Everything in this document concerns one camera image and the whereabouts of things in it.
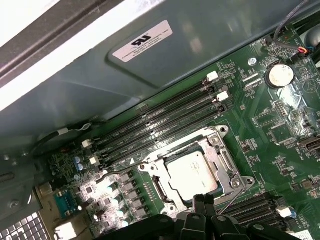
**cable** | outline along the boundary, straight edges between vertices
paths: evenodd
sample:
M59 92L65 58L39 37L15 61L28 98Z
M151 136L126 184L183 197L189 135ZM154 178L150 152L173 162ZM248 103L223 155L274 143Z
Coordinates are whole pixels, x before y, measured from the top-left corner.
M71 127L65 127L62 128L58 131L52 132L49 135L45 136L44 138L42 138L41 140L39 140L31 149L30 154L32 156L35 156L36 151L43 146L44 144L46 144L47 142L49 142L50 140L60 136L60 135L64 135L69 133L70 131L78 131L78 132L82 132L82 131L86 131L88 130L91 126L93 125L93 123L89 122L89 123L85 123L85 124L81 124L79 126L79 124L73 125Z
M40 148L42 145L44 145L45 143L49 142L51 139L54 139L57 136L59 136L59 133L57 131L50 133L48 136L45 136L33 146L32 150L30 151L30 154L34 155L38 148Z
M124 168L124 169L122 169L122 170L120 170L120 171L111 171L111 172L108 172L107 174L103 175L99 180L97 180L97 181L95 181L95 182L96 182L96 184L99 184L99 183L103 182L103 181L106 179L106 177L109 177L109 176L111 176L111 175L124 174L124 173L126 173L128 170L134 169L135 167L138 167L138 166L140 166L140 165L142 165L142 164L144 164L144 162L136 163L136 164L131 165L131 166L129 166L129 167L126 167L126 168Z
M296 6L285 18L284 20L280 23L280 25L276 28L273 41L274 43L282 48L286 49L293 49L299 51L299 48L302 48L301 46L296 46L296 45L291 45L287 44L284 42L280 42L279 39L279 34L281 29L288 23L288 21L308 2L309 0L303 0L298 6Z
M305 24L304 26L299 28L296 32L299 36L301 36L302 34L309 31L310 29L317 26L318 24L320 24L320 16L318 19L315 19L314 21L308 22L307 24Z

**chip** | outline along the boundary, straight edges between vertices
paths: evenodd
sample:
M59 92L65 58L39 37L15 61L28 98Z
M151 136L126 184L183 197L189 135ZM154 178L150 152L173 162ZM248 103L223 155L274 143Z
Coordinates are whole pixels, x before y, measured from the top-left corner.
M91 188L91 187L88 187L88 188L86 189L86 192L87 192L87 194L92 193L92 192L93 192L93 191L92 191L92 188Z
M313 187L312 182L310 180L305 180L301 184L302 184L302 187L306 190L312 189Z
M111 201L110 201L109 198L107 198L107 199L104 200L104 203L105 203L105 205L109 205L111 203Z

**screw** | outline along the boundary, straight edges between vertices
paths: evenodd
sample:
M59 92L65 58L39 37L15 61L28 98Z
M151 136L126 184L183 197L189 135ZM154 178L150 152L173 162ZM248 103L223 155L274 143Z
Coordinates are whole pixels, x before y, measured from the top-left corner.
M257 64L258 60L255 57L251 57L248 60L248 65L249 66L255 66Z
M157 167L156 167L156 165L152 165L152 166L150 167L150 169L151 169L152 171L154 171L154 170L157 169Z
M218 219L221 222L224 222L227 220L224 216L218 216L216 219Z
M235 188L238 188L240 186L240 181L239 180L235 180L232 185L235 187Z
M253 227L254 227L255 229L257 229L257 230L260 230L260 231L262 231L262 230L265 229L263 226L261 226L261 225L259 225L259 224L256 224L256 225L254 225Z
M212 142L213 142L214 144L217 144L217 143L219 142L219 138L216 137L216 136L213 136L213 137L211 138L211 140L212 140Z
M10 202L10 208L11 209L15 209L16 207L19 206L19 201L18 200L13 200L12 202Z

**capacitor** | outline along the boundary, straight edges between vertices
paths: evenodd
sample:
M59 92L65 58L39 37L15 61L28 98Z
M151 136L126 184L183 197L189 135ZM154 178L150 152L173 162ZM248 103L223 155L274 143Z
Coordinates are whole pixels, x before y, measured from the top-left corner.
M127 217L125 220L122 221L122 227L128 227L132 223L131 217Z
M116 215L117 215L119 218L123 218L127 212L128 212L128 209L127 209L125 206L123 206L122 208L120 208L120 209L116 212Z
M111 193L114 192L116 189L117 189L117 184L116 184L116 183L113 183L113 184L111 184L110 186L108 186L108 187L106 188L106 193L107 193L107 194L111 194Z
M75 156L73 158L74 163L79 164L80 162L82 162L85 158L83 156Z
M78 206L78 210L79 210L79 211L85 210L87 207L90 206L90 204L91 204L90 201L85 201L85 202L83 202L82 204L80 204L80 205Z
M287 64L274 65L265 74L265 83L272 89L284 88L294 79L294 70Z
M78 164L78 170L79 171L86 170L87 168L88 168L88 164L86 164L85 162Z
M100 220L105 213L106 211L101 209L100 211L98 211L96 214L93 215L93 218L95 220Z
M123 199L124 198L121 195L118 195L112 200L112 204L119 205Z

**connector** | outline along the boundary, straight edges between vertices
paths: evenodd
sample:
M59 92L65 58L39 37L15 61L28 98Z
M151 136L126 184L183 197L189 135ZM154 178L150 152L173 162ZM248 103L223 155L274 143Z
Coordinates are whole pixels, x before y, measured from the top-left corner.
M86 149L86 148L90 147L92 145L92 143L93 142L90 139L87 139L82 142L82 146Z
M100 165L100 158L96 155L94 155L92 158L90 158L89 161L92 165L95 165L95 166Z
M299 146L303 147L306 151L312 152L314 150L320 149L320 137L311 136L297 143Z
M218 73L216 71L210 72L207 76L206 79L208 80L208 82L212 82L213 80L218 79Z

